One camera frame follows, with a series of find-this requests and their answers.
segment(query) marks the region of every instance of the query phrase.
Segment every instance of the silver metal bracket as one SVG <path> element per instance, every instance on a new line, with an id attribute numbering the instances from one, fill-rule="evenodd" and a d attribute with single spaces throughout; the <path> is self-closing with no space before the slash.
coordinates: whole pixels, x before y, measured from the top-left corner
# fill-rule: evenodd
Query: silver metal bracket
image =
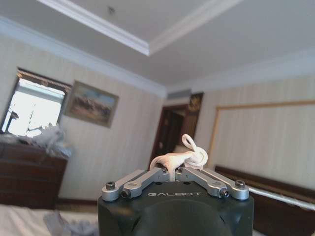
<path id="1" fill-rule="evenodd" d="M 179 181 L 194 181 L 205 188 L 211 196 L 218 198 L 228 197 L 227 187 L 223 182 L 212 179 L 192 167 L 179 168 L 175 172 L 175 179 Z"/>
<path id="2" fill-rule="evenodd" d="M 166 168 L 153 168 L 139 178 L 124 184 L 121 192 L 123 198 L 135 198 L 141 195 L 142 190 L 152 182 L 165 182 L 169 180 Z"/>
<path id="3" fill-rule="evenodd" d="M 248 199 L 250 191 L 243 181 L 241 180 L 233 181 L 210 169 L 203 169 L 201 170 L 201 173 L 204 173 L 205 175 L 209 177 L 212 177 L 218 181 L 222 181 L 223 183 L 225 183 L 227 186 L 228 192 L 233 198 L 238 199 L 238 200 Z"/>
<path id="4" fill-rule="evenodd" d="M 123 177 L 116 182 L 107 182 L 107 184 L 102 188 L 102 198 L 104 201 L 114 201 L 119 198 L 124 184 L 141 176 L 146 171 L 136 170 L 135 172 Z"/>

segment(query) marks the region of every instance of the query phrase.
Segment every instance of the dresser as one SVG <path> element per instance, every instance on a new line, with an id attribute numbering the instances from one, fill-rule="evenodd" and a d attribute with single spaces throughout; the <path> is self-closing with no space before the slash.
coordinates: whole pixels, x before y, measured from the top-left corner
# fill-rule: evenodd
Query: dresser
<path id="1" fill-rule="evenodd" d="M 0 204 L 53 209 L 66 164 L 42 148 L 0 143 Z"/>

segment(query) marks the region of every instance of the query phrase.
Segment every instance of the ceiling light fixture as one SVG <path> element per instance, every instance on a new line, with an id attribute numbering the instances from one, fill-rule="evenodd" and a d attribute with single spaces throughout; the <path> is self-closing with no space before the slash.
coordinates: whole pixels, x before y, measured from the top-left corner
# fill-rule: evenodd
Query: ceiling light fixture
<path id="1" fill-rule="evenodd" d="M 113 8 L 112 6 L 108 6 L 107 10 L 108 10 L 108 14 L 110 14 L 111 16 L 116 13 L 115 8 Z"/>

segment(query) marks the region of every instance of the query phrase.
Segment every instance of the hex screw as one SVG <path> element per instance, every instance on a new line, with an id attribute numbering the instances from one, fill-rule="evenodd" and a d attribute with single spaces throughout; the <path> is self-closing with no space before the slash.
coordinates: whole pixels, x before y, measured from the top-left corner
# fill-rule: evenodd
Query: hex screw
<path id="1" fill-rule="evenodd" d="M 131 196 L 131 193 L 128 189 L 124 189 L 121 193 L 120 193 L 120 196 L 122 198 L 130 198 Z"/>
<path id="2" fill-rule="evenodd" d="M 107 183 L 106 183 L 106 189 L 107 189 L 107 190 L 113 190 L 113 189 L 115 189 L 115 182 L 113 182 L 113 181 L 107 182 Z"/>
<path id="3" fill-rule="evenodd" d="M 220 196 L 221 197 L 227 198 L 229 195 L 230 194 L 229 194 L 229 192 L 228 192 L 228 190 L 226 188 L 223 188 L 223 189 L 220 190 Z"/>
<path id="4" fill-rule="evenodd" d="M 242 180 L 237 180 L 235 181 L 235 186 L 238 188 L 238 189 L 245 189 L 245 182 L 242 181 Z"/>

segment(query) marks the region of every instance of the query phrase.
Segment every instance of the picture frame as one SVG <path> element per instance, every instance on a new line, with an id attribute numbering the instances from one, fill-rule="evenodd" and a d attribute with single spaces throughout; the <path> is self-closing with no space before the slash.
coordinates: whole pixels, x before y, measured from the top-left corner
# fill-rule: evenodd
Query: picture frame
<path id="1" fill-rule="evenodd" d="M 110 128 L 119 97 L 74 81 L 65 115 Z"/>

